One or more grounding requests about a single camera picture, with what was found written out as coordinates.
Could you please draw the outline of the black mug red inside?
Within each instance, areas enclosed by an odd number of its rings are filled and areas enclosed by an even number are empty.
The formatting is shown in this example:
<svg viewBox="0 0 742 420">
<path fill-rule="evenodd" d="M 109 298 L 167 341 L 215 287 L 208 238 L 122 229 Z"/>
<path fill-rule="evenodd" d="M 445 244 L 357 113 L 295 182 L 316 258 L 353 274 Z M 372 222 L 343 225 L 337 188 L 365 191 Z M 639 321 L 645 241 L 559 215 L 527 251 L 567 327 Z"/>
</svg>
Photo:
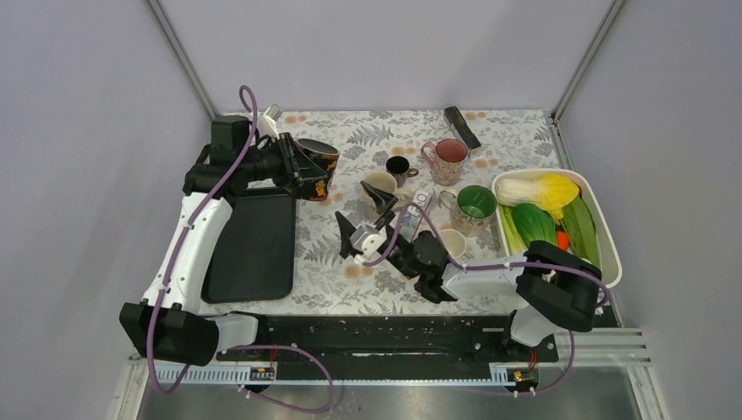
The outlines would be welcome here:
<svg viewBox="0 0 742 420">
<path fill-rule="evenodd" d="M 298 138 L 295 145 L 306 157 L 302 170 L 309 171 L 310 180 L 299 187 L 302 200 L 324 201 L 328 198 L 333 174 L 337 168 L 340 152 L 327 143 L 310 138 Z"/>
</svg>

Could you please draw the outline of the cream mug red pattern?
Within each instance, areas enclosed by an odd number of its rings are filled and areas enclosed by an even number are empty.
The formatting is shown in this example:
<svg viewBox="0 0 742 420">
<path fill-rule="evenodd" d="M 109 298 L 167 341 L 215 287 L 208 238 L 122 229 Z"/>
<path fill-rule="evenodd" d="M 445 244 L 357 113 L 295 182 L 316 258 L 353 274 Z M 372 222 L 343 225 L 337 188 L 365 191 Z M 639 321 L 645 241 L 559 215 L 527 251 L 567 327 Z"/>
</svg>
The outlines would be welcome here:
<svg viewBox="0 0 742 420">
<path fill-rule="evenodd" d="M 412 201 L 413 192 L 409 189 L 398 187 L 395 177 L 385 171 L 375 171 L 369 173 L 363 178 L 363 181 L 374 188 L 395 195 L 398 198 L 398 201 L 392 207 L 394 212 L 399 212 L 403 206 Z M 376 212 L 376 206 L 373 199 L 366 193 L 363 188 L 361 188 L 360 191 L 367 203 L 366 215 L 368 217 L 378 217 L 380 214 Z"/>
</svg>

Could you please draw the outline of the small dark brown mug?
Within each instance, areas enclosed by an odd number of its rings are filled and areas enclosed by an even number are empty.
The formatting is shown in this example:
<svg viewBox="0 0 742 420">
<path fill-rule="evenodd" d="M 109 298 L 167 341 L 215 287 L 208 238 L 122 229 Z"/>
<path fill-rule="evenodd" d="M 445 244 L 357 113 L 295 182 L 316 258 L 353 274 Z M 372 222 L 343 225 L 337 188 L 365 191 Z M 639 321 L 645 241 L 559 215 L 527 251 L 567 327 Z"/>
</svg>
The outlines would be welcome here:
<svg viewBox="0 0 742 420">
<path fill-rule="evenodd" d="M 403 156 L 390 157 L 385 163 L 385 169 L 395 179 L 397 187 L 404 186 L 409 178 L 419 174 L 419 170 L 412 167 L 410 161 Z"/>
</svg>

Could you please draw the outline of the green inside floral mug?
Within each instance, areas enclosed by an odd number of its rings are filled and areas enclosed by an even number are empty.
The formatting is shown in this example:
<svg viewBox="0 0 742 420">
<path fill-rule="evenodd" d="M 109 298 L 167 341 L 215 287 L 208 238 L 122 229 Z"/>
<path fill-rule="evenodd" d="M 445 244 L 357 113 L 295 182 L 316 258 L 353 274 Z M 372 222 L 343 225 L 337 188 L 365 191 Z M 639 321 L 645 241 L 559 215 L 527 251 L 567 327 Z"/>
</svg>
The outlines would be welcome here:
<svg viewBox="0 0 742 420">
<path fill-rule="evenodd" d="M 484 186 L 468 185 L 459 191 L 447 188 L 438 194 L 438 199 L 449 210 L 452 228 L 464 237 L 479 237 L 490 228 L 497 201 Z"/>
</svg>

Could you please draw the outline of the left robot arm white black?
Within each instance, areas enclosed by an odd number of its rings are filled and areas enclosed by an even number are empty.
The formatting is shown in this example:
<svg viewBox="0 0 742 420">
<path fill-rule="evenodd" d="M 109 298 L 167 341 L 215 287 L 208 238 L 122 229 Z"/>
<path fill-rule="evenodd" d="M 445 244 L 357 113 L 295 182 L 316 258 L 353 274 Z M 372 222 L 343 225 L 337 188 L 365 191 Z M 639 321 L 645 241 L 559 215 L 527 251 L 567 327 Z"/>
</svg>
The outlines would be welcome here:
<svg viewBox="0 0 742 420">
<path fill-rule="evenodd" d="M 137 303 L 123 305 L 119 321 L 149 364 L 207 365 L 238 347 L 259 360 L 271 348 L 257 315 L 200 315 L 200 293 L 217 241 L 242 192 L 254 181 L 280 186 L 301 180 L 298 150 L 277 130 L 277 117 L 223 115 L 211 125 L 210 142 L 185 175 L 178 223 L 163 262 Z"/>
</svg>

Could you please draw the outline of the pink floral mug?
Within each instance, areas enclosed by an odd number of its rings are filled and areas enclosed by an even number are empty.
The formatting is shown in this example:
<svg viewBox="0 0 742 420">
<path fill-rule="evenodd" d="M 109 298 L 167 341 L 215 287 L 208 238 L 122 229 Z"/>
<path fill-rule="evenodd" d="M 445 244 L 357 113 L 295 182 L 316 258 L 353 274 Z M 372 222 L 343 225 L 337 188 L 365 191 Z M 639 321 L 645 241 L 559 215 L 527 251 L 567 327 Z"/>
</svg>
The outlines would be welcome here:
<svg viewBox="0 0 742 420">
<path fill-rule="evenodd" d="M 438 143 L 426 142 L 421 148 L 421 156 L 437 184 L 453 186 L 461 179 L 468 149 L 459 140 L 449 138 Z"/>
</svg>

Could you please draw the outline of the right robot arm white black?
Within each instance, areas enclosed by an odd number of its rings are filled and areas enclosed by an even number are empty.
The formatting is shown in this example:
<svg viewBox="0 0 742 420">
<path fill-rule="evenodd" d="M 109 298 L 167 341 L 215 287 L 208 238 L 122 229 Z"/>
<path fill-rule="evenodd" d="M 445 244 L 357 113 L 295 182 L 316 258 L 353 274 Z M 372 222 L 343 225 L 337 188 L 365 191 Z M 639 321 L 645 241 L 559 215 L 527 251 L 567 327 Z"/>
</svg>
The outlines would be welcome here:
<svg viewBox="0 0 742 420">
<path fill-rule="evenodd" d="M 525 306 L 509 315 L 501 338 L 510 359 L 526 359 L 558 331 L 588 333 L 596 310 L 610 298 L 596 266 L 546 241 L 533 241 L 520 254 L 479 264 L 455 259 L 434 227 L 409 241 L 401 234 L 403 219 L 416 214 L 427 221 L 427 212 L 414 202 L 396 210 L 398 199 L 393 194 L 367 182 L 360 185 L 379 215 L 373 222 L 355 225 L 343 213 L 335 214 L 340 256 L 364 267 L 388 263 L 413 279 L 416 292 L 433 304 L 485 295 L 519 296 Z"/>
</svg>

